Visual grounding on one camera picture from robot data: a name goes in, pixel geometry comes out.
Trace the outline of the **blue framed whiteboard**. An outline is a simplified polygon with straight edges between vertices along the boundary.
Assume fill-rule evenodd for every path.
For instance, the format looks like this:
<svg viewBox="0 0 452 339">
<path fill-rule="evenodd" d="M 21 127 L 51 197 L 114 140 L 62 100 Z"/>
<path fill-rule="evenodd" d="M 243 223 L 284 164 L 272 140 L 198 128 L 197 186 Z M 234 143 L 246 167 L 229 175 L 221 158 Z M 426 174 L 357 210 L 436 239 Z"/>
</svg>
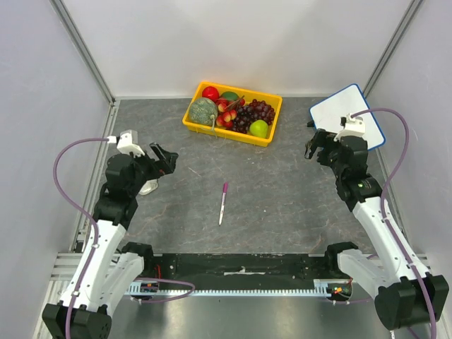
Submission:
<svg viewBox="0 0 452 339">
<path fill-rule="evenodd" d="M 366 109 L 369 109 L 369 105 L 358 84 L 353 83 L 315 104 L 309 109 L 309 112 L 315 129 L 338 133 L 343 128 L 340 125 L 342 117 Z M 386 137 L 374 114 L 367 112 L 360 118 L 365 123 L 366 130 L 363 139 L 368 143 L 368 150 L 382 146 L 386 142 Z"/>
</svg>

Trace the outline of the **purple capped whiteboard marker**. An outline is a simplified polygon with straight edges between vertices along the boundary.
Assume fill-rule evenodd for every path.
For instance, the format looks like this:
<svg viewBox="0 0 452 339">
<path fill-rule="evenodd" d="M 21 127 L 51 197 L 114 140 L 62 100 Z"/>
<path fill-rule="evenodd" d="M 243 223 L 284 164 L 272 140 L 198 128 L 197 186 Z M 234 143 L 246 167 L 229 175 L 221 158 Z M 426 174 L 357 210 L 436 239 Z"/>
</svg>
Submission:
<svg viewBox="0 0 452 339">
<path fill-rule="evenodd" d="M 228 182 L 225 182 L 223 184 L 223 188 L 222 188 L 222 198 L 221 198 L 221 204 L 220 204 L 220 214 L 219 214 L 218 226 L 221 226 L 222 220 L 224 217 L 227 190 L 228 190 Z"/>
</svg>

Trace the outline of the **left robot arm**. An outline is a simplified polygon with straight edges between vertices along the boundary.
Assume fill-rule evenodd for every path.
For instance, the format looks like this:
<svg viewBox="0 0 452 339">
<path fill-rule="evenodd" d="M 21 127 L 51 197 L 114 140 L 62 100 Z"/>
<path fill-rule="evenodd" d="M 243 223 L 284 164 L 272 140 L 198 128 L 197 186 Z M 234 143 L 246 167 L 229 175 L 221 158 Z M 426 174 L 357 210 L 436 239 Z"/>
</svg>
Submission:
<svg viewBox="0 0 452 339">
<path fill-rule="evenodd" d="M 137 278 L 155 270 L 152 257 L 124 252 L 112 263 L 137 208 L 137 195 L 150 180 L 176 169 L 177 153 L 150 144 L 155 157 L 131 144 L 118 149 L 105 169 L 106 182 L 92 213 L 85 250 L 69 286 L 55 304 L 46 304 L 42 320 L 53 338 L 107 338 L 114 311 Z"/>
</svg>

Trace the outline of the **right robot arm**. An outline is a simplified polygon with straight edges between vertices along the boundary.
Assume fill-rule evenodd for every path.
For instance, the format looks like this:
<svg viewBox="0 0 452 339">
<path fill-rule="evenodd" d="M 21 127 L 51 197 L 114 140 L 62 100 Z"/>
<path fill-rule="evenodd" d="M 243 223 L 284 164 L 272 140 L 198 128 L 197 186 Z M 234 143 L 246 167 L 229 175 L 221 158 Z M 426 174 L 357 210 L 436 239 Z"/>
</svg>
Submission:
<svg viewBox="0 0 452 339">
<path fill-rule="evenodd" d="M 368 173 L 367 142 L 359 136 L 335 139 L 319 129 L 307 142 L 305 157 L 317 157 L 332 169 L 337 193 L 370 238 L 380 265 L 371 262 L 354 244 L 330 245 L 323 260 L 325 273 L 344 273 L 374 300 L 377 315 L 388 330 L 428 323 L 441 318 L 449 286 L 442 275 L 432 275 L 407 243 L 382 198 L 382 189 Z"/>
</svg>

